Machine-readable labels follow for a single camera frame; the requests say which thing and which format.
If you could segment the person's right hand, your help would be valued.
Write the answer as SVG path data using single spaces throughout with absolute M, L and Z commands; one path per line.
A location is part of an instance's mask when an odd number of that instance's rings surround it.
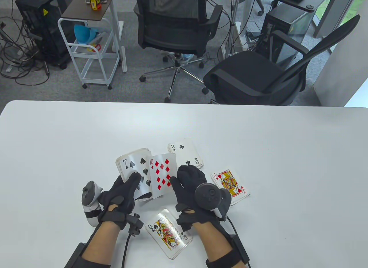
M 214 212 L 203 208 L 195 198 L 196 189 L 201 184 L 207 183 L 200 169 L 193 165 L 180 166 L 177 176 L 171 177 L 169 181 L 177 199 L 176 211 L 180 213 L 177 224 L 183 231 L 190 230 L 194 223 L 210 222 L 223 235 L 229 235 Z

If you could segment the person's left hand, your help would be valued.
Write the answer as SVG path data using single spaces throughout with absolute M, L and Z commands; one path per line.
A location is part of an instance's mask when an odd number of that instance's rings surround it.
M 142 176 L 138 172 L 133 172 L 125 182 L 118 176 L 111 189 L 102 192 L 99 202 L 104 208 L 98 216 L 99 223 L 113 222 L 120 230 L 125 228 L 125 218 L 135 207 L 134 193 L 141 179 Z

